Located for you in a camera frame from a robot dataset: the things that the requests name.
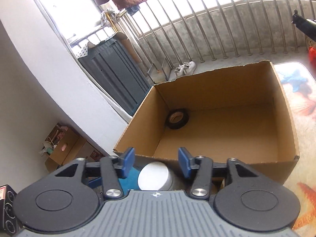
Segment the white-lidded supplement bottle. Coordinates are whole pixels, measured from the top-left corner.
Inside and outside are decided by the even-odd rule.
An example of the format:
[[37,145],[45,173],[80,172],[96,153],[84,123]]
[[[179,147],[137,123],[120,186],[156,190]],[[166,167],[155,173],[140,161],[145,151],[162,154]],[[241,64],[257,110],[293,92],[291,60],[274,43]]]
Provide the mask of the white-lidded supplement bottle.
[[162,162],[147,164],[138,175],[138,187],[140,190],[170,190],[173,183],[173,175],[169,168]]

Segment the black tape roll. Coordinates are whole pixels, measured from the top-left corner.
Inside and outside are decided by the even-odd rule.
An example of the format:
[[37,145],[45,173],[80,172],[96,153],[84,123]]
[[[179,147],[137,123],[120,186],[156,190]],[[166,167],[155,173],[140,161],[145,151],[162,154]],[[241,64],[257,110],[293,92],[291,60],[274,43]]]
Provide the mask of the black tape roll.
[[165,125],[171,130],[178,130],[185,126],[189,121],[189,114],[186,109],[171,111],[165,120]]

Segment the small cardboard box with clutter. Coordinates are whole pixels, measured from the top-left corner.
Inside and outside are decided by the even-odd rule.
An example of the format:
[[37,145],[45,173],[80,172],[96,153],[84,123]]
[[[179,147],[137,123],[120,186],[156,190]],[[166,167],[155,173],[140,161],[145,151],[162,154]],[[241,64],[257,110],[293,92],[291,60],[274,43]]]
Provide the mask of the small cardboard box with clutter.
[[43,142],[40,151],[48,170],[53,170],[74,160],[86,139],[68,126],[56,124]]

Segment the large open cardboard box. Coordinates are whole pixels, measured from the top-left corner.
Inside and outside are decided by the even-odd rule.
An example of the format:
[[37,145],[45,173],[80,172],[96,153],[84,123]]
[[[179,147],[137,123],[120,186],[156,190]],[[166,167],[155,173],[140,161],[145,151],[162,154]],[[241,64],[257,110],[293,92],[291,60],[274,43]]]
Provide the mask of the large open cardboard box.
[[[167,115],[186,109],[178,130]],[[274,65],[226,67],[153,86],[114,147],[133,147],[139,163],[157,159],[178,170],[178,149],[224,163],[236,158],[279,183],[299,159],[291,109]]]

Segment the pair of white sneakers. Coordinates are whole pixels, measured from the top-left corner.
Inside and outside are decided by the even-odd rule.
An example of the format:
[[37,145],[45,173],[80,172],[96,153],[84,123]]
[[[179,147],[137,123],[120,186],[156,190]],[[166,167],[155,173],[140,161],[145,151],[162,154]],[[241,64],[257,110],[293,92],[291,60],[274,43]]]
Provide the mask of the pair of white sneakers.
[[193,61],[186,62],[182,65],[179,65],[175,68],[176,77],[183,75],[192,75],[196,69],[196,63]]

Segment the dark grey plastic crate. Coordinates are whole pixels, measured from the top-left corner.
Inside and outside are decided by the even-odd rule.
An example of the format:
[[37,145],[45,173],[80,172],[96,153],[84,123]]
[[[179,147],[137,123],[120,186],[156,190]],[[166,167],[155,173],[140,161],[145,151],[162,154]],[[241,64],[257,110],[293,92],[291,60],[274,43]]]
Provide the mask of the dark grey plastic crate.
[[121,41],[108,38],[89,48],[79,62],[122,109],[134,115],[150,84]]

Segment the metal balcony railing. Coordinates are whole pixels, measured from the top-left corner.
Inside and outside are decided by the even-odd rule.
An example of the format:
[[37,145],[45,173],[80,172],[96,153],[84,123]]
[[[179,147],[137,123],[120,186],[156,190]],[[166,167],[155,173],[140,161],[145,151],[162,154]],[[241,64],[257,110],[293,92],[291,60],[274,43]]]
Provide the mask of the metal balcony railing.
[[117,25],[146,76],[164,82],[188,62],[197,72],[261,60],[307,64],[294,11],[315,18],[315,0],[147,0],[133,15],[121,12]]

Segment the colourful patterned table mat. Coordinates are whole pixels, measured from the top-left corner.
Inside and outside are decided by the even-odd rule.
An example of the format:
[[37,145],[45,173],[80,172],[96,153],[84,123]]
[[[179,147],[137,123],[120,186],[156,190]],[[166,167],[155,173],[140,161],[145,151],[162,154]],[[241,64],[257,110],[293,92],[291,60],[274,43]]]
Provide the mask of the colourful patterned table mat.
[[291,108],[297,133],[299,159],[285,182],[300,201],[293,230],[315,236],[315,78],[300,62],[275,64]]

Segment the wheelchair with pink blanket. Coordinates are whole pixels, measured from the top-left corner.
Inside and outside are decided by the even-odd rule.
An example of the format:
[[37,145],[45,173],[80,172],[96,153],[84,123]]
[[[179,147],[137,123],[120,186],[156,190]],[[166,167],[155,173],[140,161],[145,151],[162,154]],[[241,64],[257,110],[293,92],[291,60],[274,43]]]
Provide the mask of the wheelchair with pink blanket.
[[315,67],[315,20],[305,19],[295,9],[292,16],[292,24],[307,36],[309,62]]

